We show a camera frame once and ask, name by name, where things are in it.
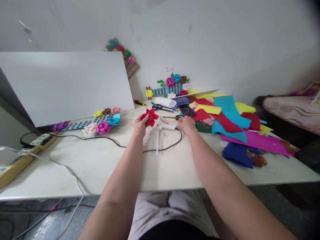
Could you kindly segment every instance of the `blue scissors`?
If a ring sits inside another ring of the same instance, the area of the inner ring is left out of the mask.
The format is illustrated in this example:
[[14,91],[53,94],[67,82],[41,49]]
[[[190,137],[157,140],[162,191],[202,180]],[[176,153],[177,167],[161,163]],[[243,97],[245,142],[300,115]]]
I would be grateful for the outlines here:
[[170,110],[167,110],[167,109],[162,109],[163,108],[163,106],[162,105],[160,105],[160,104],[155,104],[155,103],[153,103],[153,102],[151,102],[152,103],[152,109],[154,109],[155,111],[157,111],[157,110],[163,110],[163,111],[167,111],[167,112],[174,112],[174,111],[170,111]]

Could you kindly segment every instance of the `right hand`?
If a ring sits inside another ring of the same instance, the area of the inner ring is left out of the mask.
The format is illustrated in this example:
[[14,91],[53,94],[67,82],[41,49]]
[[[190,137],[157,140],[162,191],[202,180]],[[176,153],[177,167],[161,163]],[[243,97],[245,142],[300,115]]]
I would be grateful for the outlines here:
[[195,121],[189,117],[184,116],[182,118],[179,118],[178,120],[180,128],[186,133],[189,134],[192,131],[195,131],[194,126],[196,125]]

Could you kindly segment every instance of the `left hand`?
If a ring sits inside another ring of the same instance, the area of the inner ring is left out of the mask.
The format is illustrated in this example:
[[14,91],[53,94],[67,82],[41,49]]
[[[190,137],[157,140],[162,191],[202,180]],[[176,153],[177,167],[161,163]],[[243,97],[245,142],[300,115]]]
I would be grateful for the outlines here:
[[149,119],[149,114],[147,114],[144,119],[140,119],[140,117],[138,117],[136,120],[134,120],[134,129],[133,129],[133,135],[136,136],[142,136],[144,137],[144,135],[146,135],[146,125],[145,123],[147,122],[147,120]]

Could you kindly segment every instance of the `floor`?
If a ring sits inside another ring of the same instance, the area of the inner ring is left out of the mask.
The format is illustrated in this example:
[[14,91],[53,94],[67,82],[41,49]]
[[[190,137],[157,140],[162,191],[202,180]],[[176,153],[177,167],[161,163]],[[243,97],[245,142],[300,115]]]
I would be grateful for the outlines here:
[[[312,239],[310,232],[316,228],[315,212],[311,210],[299,210],[291,205],[286,198],[274,187],[250,187],[250,190],[265,204],[265,206],[284,224],[293,234],[300,240]],[[203,199],[208,199],[205,190],[200,191],[200,196]],[[86,220],[90,216],[99,197],[87,197],[84,199],[82,206],[75,214],[70,227],[61,239],[78,239],[78,236],[83,228]],[[59,208],[76,205],[79,198],[62,199],[59,203]],[[1,211],[25,211],[25,210],[49,210],[58,199],[48,199],[45,201],[16,201],[0,203],[0,239],[9,240],[18,236],[28,227],[35,224],[46,216],[46,213],[37,214],[22,214],[10,213],[3,214]],[[33,229],[27,232],[19,239],[48,239],[54,240],[64,230],[73,209],[64,209],[51,212]]]

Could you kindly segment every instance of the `white cable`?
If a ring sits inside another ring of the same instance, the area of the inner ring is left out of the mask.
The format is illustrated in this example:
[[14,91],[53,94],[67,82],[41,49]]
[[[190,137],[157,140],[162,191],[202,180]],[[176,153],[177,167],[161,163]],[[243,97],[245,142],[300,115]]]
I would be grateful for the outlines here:
[[[14,148],[9,148],[9,147],[6,147],[6,148],[10,149],[11,151],[17,152],[17,153],[21,152],[21,150],[17,150],[17,149],[14,149]],[[68,229],[68,227],[69,227],[69,225],[70,225],[70,223],[71,223],[71,221],[72,221],[72,219],[73,219],[73,217],[74,217],[75,212],[77,211],[78,207],[80,206],[80,204],[81,204],[81,202],[82,202],[82,200],[83,200],[83,198],[84,198],[84,192],[83,192],[82,189],[80,188],[79,181],[78,181],[78,177],[73,173],[73,171],[72,171],[72,169],[71,169],[70,167],[68,167],[68,166],[66,166],[66,165],[63,165],[63,164],[61,164],[61,163],[57,163],[57,162],[55,162],[55,161],[53,161],[53,160],[48,160],[48,159],[42,158],[42,157],[40,157],[40,156],[38,156],[38,155],[36,155],[36,154],[33,154],[33,153],[26,153],[26,154],[29,154],[29,155],[34,156],[34,157],[37,157],[37,158],[39,158],[39,159],[41,159],[41,160],[45,160],[45,161],[48,161],[48,162],[52,162],[52,163],[54,163],[54,164],[56,164],[56,165],[65,167],[65,168],[67,169],[68,173],[71,174],[71,175],[76,179],[77,187],[78,187],[79,191],[81,192],[81,199],[80,199],[80,201],[78,202],[76,208],[74,209],[74,211],[73,211],[73,213],[72,213],[72,215],[71,215],[71,217],[70,217],[70,219],[69,219],[69,222],[67,223],[66,228],[65,228],[65,229],[62,231],[62,233],[56,238],[56,240],[58,240],[58,239],[60,239],[60,238],[62,237],[62,235],[67,231],[67,229]]]

